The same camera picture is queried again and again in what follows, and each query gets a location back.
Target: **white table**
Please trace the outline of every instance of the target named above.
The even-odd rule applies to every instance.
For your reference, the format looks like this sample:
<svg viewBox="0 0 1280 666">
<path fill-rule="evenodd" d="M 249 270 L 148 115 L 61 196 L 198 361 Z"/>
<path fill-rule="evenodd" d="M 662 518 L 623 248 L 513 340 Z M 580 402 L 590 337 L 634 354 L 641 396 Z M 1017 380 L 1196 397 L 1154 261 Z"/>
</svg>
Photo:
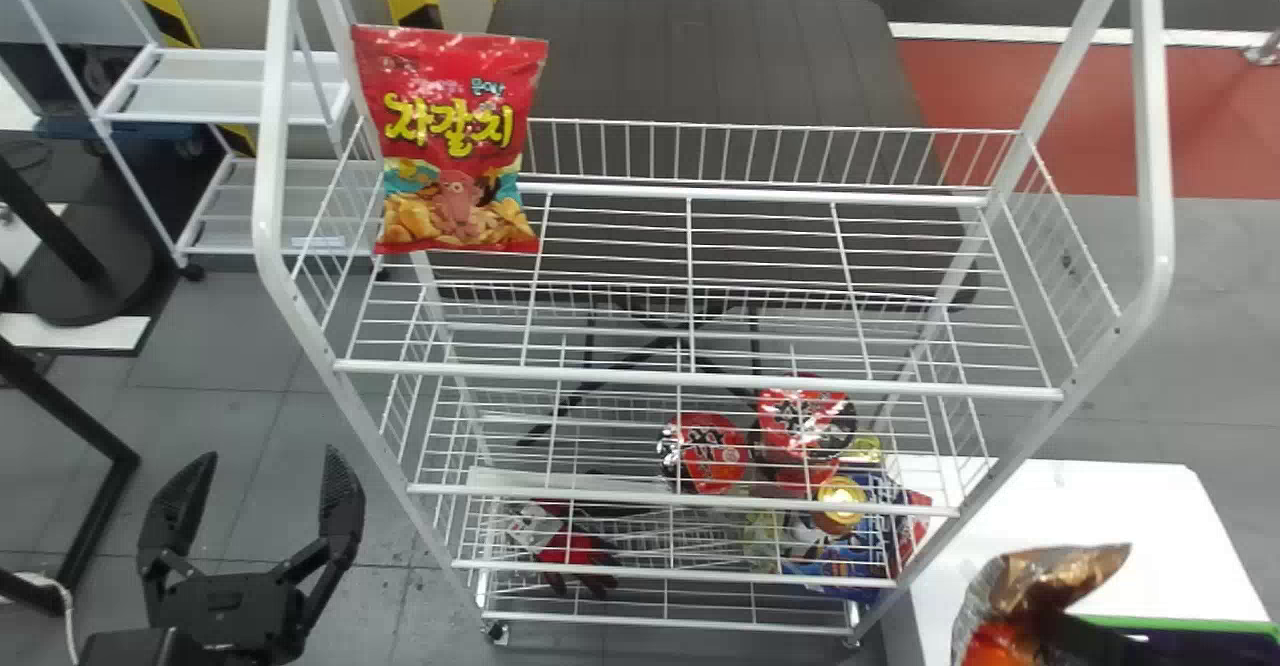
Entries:
<svg viewBox="0 0 1280 666">
<path fill-rule="evenodd" d="M 1199 478 L 1174 464 L 1030 460 L 882 621 L 892 666 L 947 666 L 951 621 L 988 558 L 1129 542 L 1124 567 L 1069 612 L 1270 621 Z"/>
</svg>

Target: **cartoon octopus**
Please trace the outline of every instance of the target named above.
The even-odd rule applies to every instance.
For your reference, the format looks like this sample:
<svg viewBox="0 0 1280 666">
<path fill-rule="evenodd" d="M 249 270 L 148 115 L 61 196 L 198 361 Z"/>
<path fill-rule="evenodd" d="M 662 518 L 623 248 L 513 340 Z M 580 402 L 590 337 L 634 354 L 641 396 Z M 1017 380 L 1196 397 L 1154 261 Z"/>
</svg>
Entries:
<svg viewBox="0 0 1280 666">
<path fill-rule="evenodd" d="M 440 172 L 439 183 L 431 202 L 440 215 L 440 231 L 457 237 L 479 236 L 480 225 L 471 222 L 471 209 L 480 202 L 484 188 L 470 175 L 452 169 Z"/>
</svg>

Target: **instant noodle cup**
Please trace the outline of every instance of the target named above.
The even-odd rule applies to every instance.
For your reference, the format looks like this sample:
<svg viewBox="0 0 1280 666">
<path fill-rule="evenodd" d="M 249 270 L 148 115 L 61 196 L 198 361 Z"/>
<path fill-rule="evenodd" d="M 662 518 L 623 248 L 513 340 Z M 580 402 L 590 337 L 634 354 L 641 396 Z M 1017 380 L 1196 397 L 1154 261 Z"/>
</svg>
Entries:
<svg viewBox="0 0 1280 666">
<path fill-rule="evenodd" d="M 746 438 L 719 414 L 678 414 L 658 441 L 662 473 L 677 493 L 721 494 L 742 482 Z"/>
<path fill-rule="evenodd" d="M 774 464 L 836 461 L 858 430 L 854 402 L 833 391 L 767 388 L 756 400 L 756 414 L 759 451 Z"/>
</svg>

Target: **wire shelf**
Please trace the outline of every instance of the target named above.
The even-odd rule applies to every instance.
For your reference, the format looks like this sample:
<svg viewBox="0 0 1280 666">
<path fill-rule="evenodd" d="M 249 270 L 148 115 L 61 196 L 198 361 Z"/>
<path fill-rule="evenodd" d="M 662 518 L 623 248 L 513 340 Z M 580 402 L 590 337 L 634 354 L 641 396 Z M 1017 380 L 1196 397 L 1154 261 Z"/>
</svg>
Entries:
<svg viewBox="0 0 1280 666">
<path fill-rule="evenodd" d="M 790 624 L 818 619 L 823 628 L 837 628 L 844 619 L 844 599 L 819 593 L 819 588 L 856 587 L 873 599 L 878 589 L 895 585 L 890 574 L 900 573 L 899 543 L 869 539 L 865 548 L 842 561 L 804 556 L 806 544 L 787 530 L 785 512 L 748 510 L 701 510 L 682 506 L 626 507 L 600 502 L 543 501 L 566 508 L 567 524 L 580 534 L 602 539 L 612 562 L 581 565 L 539 561 L 507 537 L 506 529 L 524 499 L 463 497 L 440 499 L 435 526 L 456 555 L 452 566 L 479 575 L 477 594 L 486 608 L 579 616 L 653 617 L 687 620 L 687 625 L 714 619 L 732 622 Z M 750 528 L 762 517 L 777 517 L 777 528 Z M 865 533 L 879 534 L 891 516 L 868 516 Z M 919 544 L 914 542 L 914 552 Z M 832 575 L 801 575 L 783 564 L 828 564 Z M 563 574 L 572 588 L 567 597 L 554 594 L 541 574 Z M 612 575 L 617 588 L 608 602 L 579 592 L 575 574 Z M 758 613 L 751 615 L 751 610 Z M 703 611 L 700 616 L 695 612 Z"/>
<path fill-rule="evenodd" d="M 1167 296 L 1160 0 L 1132 0 L 1144 273 L 1124 309 L 1036 150 L 1111 1 L 1084 1 L 1019 131 L 530 119 L 520 191 L 538 252 L 370 260 L 383 197 L 370 110 L 349 97 L 338 101 L 357 115 L 334 110 L 297 1 L 271 0 L 255 259 L 444 580 L 481 619 L 842 634 L 847 603 L 805 587 L 846 587 L 873 592 L 849 631 L 860 638 Z M 348 0 L 315 4 L 338 70 L 351 73 Z M 146 78 L 137 69 L 108 114 Z M 293 163 L 300 117 L 325 126 L 332 172 L 320 178 Z M 370 409 L 356 389 L 378 379 L 389 391 Z M 777 424 L 759 415 L 767 389 L 851 406 L 837 411 L 841 428 L 867 441 L 778 457 L 763 433 Z M 996 453 L 979 400 L 1043 407 L 1019 448 Z M 742 439 L 732 446 L 746 457 L 722 471 L 723 488 L 663 464 L 663 430 L 699 412 Z M 992 443 L 1007 447 L 1005 437 Z M 685 446 L 675 451 L 689 466 Z M 860 552 L 797 557 L 781 532 L 756 538 L 754 514 L 801 525 L 832 514 L 814 484 L 833 474 L 861 489 L 846 484 L 851 502 L 836 511 L 860 514 L 867 533 L 850 540 Z M 516 548 L 508 511 L 529 501 L 562 505 L 617 560 Z M 924 520 L 927 535 L 897 528 Z M 829 569 L 796 570 L 814 557 Z M 553 598 L 539 580 L 548 573 L 620 583 L 608 602 L 576 587 Z"/>
<path fill-rule="evenodd" d="M 576 583 L 568 584 L 567 598 L 558 597 L 536 574 L 468 575 L 485 619 L 849 634 L 845 602 L 796 587 L 625 579 L 608 601 L 598 601 Z"/>
<path fill-rule="evenodd" d="M 320 78 L 312 86 L 306 59 Z M 142 47 L 99 105 L 110 122 L 256 124 L 262 110 L 265 51 L 247 47 Z M 351 87 L 333 51 L 296 53 L 289 123 L 342 122 Z M 317 99 L 324 95 L 324 104 Z"/>
</svg>

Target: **shelf caster wheel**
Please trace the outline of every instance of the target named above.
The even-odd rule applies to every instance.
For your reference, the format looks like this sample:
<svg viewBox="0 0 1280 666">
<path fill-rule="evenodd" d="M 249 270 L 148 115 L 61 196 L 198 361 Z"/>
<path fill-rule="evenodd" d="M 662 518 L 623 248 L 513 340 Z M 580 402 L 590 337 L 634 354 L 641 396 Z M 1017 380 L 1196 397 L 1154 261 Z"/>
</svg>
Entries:
<svg viewBox="0 0 1280 666">
<path fill-rule="evenodd" d="M 494 621 L 485 630 L 485 635 L 494 646 L 507 646 L 507 642 L 511 640 L 511 625 L 507 621 Z"/>
<path fill-rule="evenodd" d="M 102 143 L 100 138 L 86 138 L 84 141 L 81 141 L 81 146 L 84 149 L 86 154 L 93 156 L 95 159 L 102 159 L 106 156 L 106 145 Z"/>
<path fill-rule="evenodd" d="M 200 283 L 205 280 L 205 268 L 200 264 L 187 264 L 186 266 L 178 269 L 178 275 L 189 280 L 191 283 Z"/>
<path fill-rule="evenodd" d="M 173 150 L 183 161 L 193 161 L 205 152 L 205 142 L 201 138 L 183 138 L 173 142 Z"/>
</svg>

